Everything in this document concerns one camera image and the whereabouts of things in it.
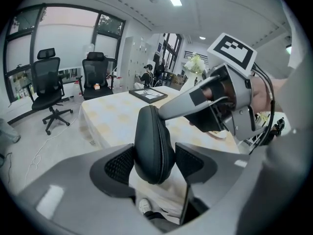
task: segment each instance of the office chair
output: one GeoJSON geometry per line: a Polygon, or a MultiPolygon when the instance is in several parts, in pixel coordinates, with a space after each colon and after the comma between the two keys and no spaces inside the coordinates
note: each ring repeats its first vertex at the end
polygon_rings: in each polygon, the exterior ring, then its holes
{"type": "Polygon", "coordinates": [[[71,109],[58,111],[52,108],[52,106],[60,102],[64,96],[62,78],[58,76],[60,58],[54,56],[54,48],[40,50],[37,55],[38,61],[36,61],[32,66],[32,73],[34,74],[38,96],[36,100],[34,100],[31,94],[29,88],[30,84],[26,85],[28,94],[33,101],[31,108],[34,111],[40,111],[49,108],[49,110],[52,112],[51,115],[43,119],[44,124],[46,124],[46,121],[49,119],[49,123],[45,129],[48,135],[51,134],[48,129],[55,119],[58,119],[69,126],[70,123],[66,122],[63,118],[60,117],[60,115],[66,112],[73,113],[71,109]]]}
{"type": "Polygon", "coordinates": [[[81,81],[82,76],[79,76],[76,79],[79,81],[80,90],[84,100],[113,94],[113,80],[116,76],[112,74],[109,75],[112,78],[111,89],[108,87],[107,82],[107,69],[111,62],[113,62],[113,68],[115,68],[116,59],[106,58],[102,52],[89,52],[87,59],[83,60],[85,74],[84,91],[81,81]],[[94,89],[93,86],[95,84],[100,85],[99,90],[94,89]]]}

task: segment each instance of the white cabinet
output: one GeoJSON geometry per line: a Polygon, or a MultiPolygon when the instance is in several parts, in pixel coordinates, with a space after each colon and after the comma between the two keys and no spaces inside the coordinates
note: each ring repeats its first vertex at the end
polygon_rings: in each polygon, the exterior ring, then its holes
{"type": "Polygon", "coordinates": [[[121,72],[123,78],[124,91],[134,89],[135,75],[145,72],[144,66],[148,63],[148,57],[151,51],[151,46],[139,37],[128,37],[125,39],[121,72]]]}

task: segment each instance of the small orange object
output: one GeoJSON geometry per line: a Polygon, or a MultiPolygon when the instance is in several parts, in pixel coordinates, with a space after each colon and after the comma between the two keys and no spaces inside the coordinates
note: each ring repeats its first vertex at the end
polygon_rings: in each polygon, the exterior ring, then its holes
{"type": "Polygon", "coordinates": [[[93,87],[94,87],[95,90],[99,90],[100,89],[100,85],[99,84],[95,84],[93,87]]]}

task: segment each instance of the chair armrest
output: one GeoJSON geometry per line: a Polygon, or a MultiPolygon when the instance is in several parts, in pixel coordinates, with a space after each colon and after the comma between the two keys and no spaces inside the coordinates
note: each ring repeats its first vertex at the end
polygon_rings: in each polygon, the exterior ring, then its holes
{"type": "Polygon", "coordinates": [[[78,80],[79,82],[79,88],[80,88],[80,91],[82,93],[82,96],[84,95],[84,92],[83,92],[83,86],[82,86],[82,77],[83,76],[77,76],[76,79],[78,80]]]}
{"type": "Polygon", "coordinates": [[[111,77],[111,90],[113,90],[113,81],[114,81],[114,78],[115,78],[116,76],[110,74],[110,77],[111,77]]]}
{"type": "Polygon", "coordinates": [[[64,77],[63,75],[59,75],[59,82],[60,82],[60,85],[61,85],[61,90],[62,90],[62,96],[65,95],[64,93],[64,88],[63,88],[63,81],[62,81],[62,78],[64,77]]]}
{"type": "Polygon", "coordinates": [[[23,86],[23,89],[24,88],[27,88],[27,91],[28,91],[28,94],[29,94],[29,96],[30,96],[30,99],[33,101],[33,102],[35,102],[34,101],[34,98],[33,98],[33,95],[32,95],[32,93],[31,93],[31,91],[30,91],[30,86],[31,85],[31,83],[29,83],[29,84],[26,84],[25,86],[23,86]]]}

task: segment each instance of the chair base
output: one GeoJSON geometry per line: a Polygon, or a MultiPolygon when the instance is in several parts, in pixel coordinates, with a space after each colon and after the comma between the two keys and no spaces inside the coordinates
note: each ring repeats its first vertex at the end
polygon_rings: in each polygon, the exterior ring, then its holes
{"type": "Polygon", "coordinates": [[[66,112],[73,113],[73,110],[68,109],[68,110],[64,110],[64,111],[58,111],[58,110],[54,110],[52,107],[49,107],[49,110],[52,112],[52,114],[43,119],[43,123],[44,123],[44,124],[47,124],[47,120],[49,119],[49,123],[48,123],[48,125],[47,125],[47,127],[46,127],[46,129],[45,129],[45,132],[47,132],[48,135],[51,134],[51,132],[49,131],[49,128],[50,128],[52,122],[53,122],[55,119],[58,119],[58,120],[62,121],[62,122],[65,123],[67,126],[70,125],[70,123],[69,123],[69,122],[66,122],[63,118],[60,117],[60,115],[63,114],[63,113],[66,113],[66,112]]]}

